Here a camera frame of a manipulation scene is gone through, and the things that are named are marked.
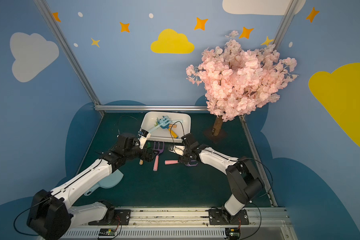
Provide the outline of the purple fork pink handle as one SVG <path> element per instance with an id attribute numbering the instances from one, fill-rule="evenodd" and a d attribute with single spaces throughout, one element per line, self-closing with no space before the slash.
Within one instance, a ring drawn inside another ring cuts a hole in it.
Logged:
<path id="1" fill-rule="evenodd" d="M 179 162 L 178 160 L 166 160 L 165 165 L 175 165 L 175 164 L 183 164 L 187 167 L 195 167 L 198 165 L 197 161 L 190 161 L 187 163 Z"/>
<path id="2" fill-rule="evenodd" d="M 153 171 L 156 172 L 159 167 L 159 156 L 160 156 L 160 154 L 162 154 L 164 152 L 165 143 L 164 142 L 154 142 L 153 149 L 157 152 L 155 162 L 154 162 L 154 167 L 153 167 Z"/>

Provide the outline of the light blue hand rake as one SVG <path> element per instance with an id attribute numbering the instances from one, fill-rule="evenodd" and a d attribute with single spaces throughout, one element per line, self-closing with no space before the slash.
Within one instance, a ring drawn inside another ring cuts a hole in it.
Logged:
<path id="1" fill-rule="evenodd" d="M 157 125 L 153 128 L 147 130 L 149 134 L 152 134 L 154 131 L 156 131 L 158 128 L 165 127 L 169 125 L 172 122 L 169 116 L 163 116 L 161 119 L 157 121 Z"/>

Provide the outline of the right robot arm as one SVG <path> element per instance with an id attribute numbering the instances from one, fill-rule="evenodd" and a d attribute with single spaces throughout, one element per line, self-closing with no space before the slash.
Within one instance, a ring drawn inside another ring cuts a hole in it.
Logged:
<path id="1" fill-rule="evenodd" d="M 222 206 L 222 217 L 227 222 L 237 217 L 244 206 L 265 188 L 264 181 L 251 159 L 230 157 L 205 144 L 200 145 L 192 134 L 183 136 L 182 145 L 174 145 L 171 150 L 179 155 L 181 164 L 203 163 L 227 176 L 232 192 Z"/>

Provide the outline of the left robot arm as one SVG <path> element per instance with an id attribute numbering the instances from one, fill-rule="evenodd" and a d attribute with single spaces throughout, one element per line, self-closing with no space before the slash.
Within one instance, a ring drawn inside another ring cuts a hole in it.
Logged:
<path id="1" fill-rule="evenodd" d="M 37 192 L 32 200 L 27 226 L 45 240 L 58 240 L 69 229 L 90 222 L 116 221 L 115 208 L 106 201 L 75 207 L 74 203 L 102 179 L 116 172 L 126 161 L 140 159 L 151 162 L 157 150 L 145 147 L 145 141 L 122 134 L 117 142 L 88 168 L 50 190 Z"/>

